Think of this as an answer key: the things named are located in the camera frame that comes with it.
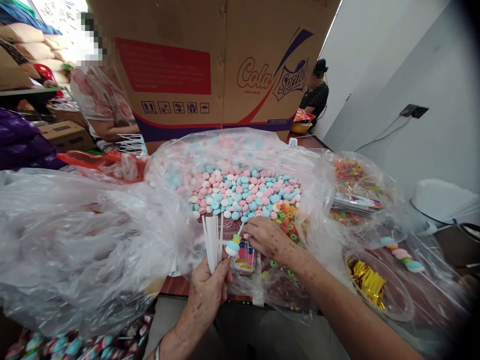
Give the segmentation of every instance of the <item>marshmallow pile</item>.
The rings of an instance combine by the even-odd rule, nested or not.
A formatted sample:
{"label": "marshmallow pile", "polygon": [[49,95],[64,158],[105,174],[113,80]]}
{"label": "marshmallow pile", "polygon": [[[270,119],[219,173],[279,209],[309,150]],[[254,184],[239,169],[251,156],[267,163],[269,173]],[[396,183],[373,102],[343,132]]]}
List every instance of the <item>marshmallow pile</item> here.
{"label": "marshmallow pile", "polygon": [[248,222],[261,215],[275,220],[275,204],[300,206],[302,181],[287,175],[256,168],[244,171],[216,169],[208,166],[192,181],[195,190],[190,196],[196,219],[203,214]]}

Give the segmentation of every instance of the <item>plastic bowl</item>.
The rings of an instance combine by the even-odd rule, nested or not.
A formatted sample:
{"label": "plastic bowl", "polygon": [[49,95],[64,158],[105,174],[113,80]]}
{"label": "plastic bowl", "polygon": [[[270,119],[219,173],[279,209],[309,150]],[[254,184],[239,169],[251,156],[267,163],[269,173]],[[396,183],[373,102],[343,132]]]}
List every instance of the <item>plastic bowl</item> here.
{"label": "plastic bowl", "polygon": [[364,302],[366,302],[374,311],[384,314],[386,317],[392,320],[408,322],[413,319],[415,315],[415,308],[412,297],[400,279],[392,270],[389,269],[387,265],[366,252],[349,250],[343,256],[343,260],[350,278],[352,278],[348,265],[350,258],[363,261],[365,264],[370,266],[373,271],[378,273],[386,280],[385,287],[383,288],[383,305],[385,306],[386,310],[382,310],[364,294],[362,289],[360,289],[357,283],[355,283],[355,281],[352,279],[355,290],[361,295]]}
{"label": "plastic bowl", "polygon": [[295,134],[304,134],[307,132],[308,129],[312,126],[312,123],[304,123],[304,122],[294,122],[291,125],[290,131]]}

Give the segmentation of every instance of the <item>purple bag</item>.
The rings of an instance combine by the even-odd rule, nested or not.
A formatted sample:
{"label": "purple bag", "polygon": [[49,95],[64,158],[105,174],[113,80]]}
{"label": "purple bag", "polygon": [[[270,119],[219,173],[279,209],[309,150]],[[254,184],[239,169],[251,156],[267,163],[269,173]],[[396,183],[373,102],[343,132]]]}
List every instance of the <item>purple bag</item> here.
{"label": "purple bag", "polygon": [[58,170],[65,165],[40,129],[20,114],[0,108],[0,170]]}

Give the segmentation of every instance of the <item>electrical outlet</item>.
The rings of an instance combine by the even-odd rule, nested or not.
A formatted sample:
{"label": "electrical outlet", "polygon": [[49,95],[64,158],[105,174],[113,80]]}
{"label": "electrical outlet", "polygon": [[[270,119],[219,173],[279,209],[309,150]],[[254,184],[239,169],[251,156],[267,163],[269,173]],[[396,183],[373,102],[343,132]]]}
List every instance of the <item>electrical outlet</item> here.
{"label": "electrical outlet", "polygon": [[417,110],[420,106],[418,105],[412,105],[412,104],[408,104],[407,106],[405,106],[405,108],[400,112],[400,116],[404,116],[406,118],[412,116],[413,112],[415,110]]}
{"label": "electrical outlet", "polygon": [[423,114],[425,114],[429,110],[428,107],[417,107],[413,112],[411,113],[411,117],[415,119],[420,119]]}

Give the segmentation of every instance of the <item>black cap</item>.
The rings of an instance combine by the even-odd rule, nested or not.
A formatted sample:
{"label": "black cap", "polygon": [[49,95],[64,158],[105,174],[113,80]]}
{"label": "black cap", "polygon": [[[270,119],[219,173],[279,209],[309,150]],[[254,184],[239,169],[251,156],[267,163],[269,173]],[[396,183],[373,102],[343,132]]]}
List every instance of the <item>black cap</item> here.
{"label": "black cap", "polygon": [[313,73],[316,75],[317,78],[319,78],[320,75],[326,73],[328,69],[329,67],[327,66],[327,62],[325,61],[325,59],[320,59],[316,62]]}

